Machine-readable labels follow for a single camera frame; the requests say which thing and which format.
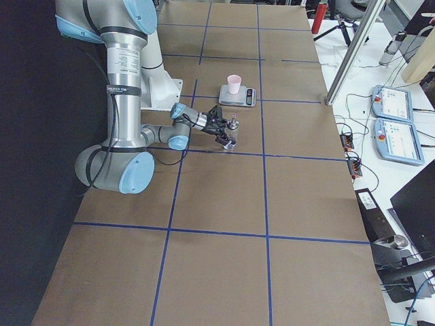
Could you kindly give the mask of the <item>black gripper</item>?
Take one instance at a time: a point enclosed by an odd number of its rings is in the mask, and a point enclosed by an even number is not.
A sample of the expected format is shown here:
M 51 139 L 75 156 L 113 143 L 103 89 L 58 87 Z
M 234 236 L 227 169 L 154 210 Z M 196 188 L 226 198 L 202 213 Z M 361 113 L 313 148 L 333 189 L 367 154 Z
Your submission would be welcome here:
M 225 135 L 226 119 L 223 118 L 222 108 L 219 105 L 215 105 L 206 112 L 205 115 L 207 122 L 203 128 L 203 132 L 215 135 L 215 141 L 217 143 L 224 143 L 223 148 L 226 151 L 234 150 L 237 142 L 233 139 L 229 139 Z

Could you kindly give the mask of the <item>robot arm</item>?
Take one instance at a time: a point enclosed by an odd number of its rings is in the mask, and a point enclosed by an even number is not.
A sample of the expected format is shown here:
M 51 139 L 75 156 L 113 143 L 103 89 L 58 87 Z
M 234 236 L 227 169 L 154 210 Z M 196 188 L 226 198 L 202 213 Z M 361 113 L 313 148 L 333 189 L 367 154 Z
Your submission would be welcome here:
M 219 106 L 201 113 L 180 103 L 182 80 L 164 68 L 152 1 L 57 1 L 56 23 L 61 35 L 107 50 L 107 138 L 75 161 L 84 185 L 142 192 L 154 174 L 148 147 L 165 143 L 183 151 L 191 129 L 212 134 L 224 147 L 235 145 L 237 121 L 226 120 Z

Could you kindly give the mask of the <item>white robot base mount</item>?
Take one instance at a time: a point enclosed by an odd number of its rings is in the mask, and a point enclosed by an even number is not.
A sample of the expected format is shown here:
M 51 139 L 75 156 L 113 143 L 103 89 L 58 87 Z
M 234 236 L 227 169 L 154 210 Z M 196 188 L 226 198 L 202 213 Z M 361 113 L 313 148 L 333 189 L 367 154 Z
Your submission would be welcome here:
M 160 50 L 158 32 L 148 35 L 141 51 L 141 109 L 170 111 L 179 102 L 183 81 L 173 79 L 166 71 Z

